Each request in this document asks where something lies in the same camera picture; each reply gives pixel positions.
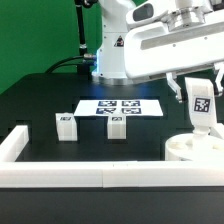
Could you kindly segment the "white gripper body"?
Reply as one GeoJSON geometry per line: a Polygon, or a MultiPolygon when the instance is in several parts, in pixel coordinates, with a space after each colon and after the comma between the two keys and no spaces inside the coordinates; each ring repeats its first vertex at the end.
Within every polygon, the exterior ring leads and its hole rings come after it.
{"type": "Polygon", "coordinates": [[[126,15],[131,79],[209,68],[224,61],[224,9],[214,0],[147,0],[126,15]]]}

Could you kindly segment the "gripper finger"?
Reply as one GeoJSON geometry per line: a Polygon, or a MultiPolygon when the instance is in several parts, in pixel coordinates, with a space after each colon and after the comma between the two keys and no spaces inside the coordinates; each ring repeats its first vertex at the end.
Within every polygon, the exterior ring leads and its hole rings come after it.
{"type": "Polygon", "coordinates": [[[221,84],[222,79],[224,78],[224,62],[214,64],[214,74],[214,92],[217,97],[220,97],[223,95],[224,92],[224,87],[221,84]]]}
{"type": "Polygon", "coordinates": [[[176,100],[181,103],[182,102],[182,93],[181,93],[181,87],[176,82],[176,74],[173,72],[168,72],[166,74],[167,84],[168,86],[173,90],[173,92],[176,94],[176,100]]]}

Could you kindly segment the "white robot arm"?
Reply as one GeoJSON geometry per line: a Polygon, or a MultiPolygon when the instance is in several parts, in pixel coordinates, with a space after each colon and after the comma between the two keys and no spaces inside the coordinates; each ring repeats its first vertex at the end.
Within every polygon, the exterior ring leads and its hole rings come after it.
{"type": "Polygon", "coordinates": [[[102,44],[92,76],[125,85],[165,78],[183,100],[176,77],[214,69],[215,94],[223,94],[224,1],[99,0],[102,44]]]}

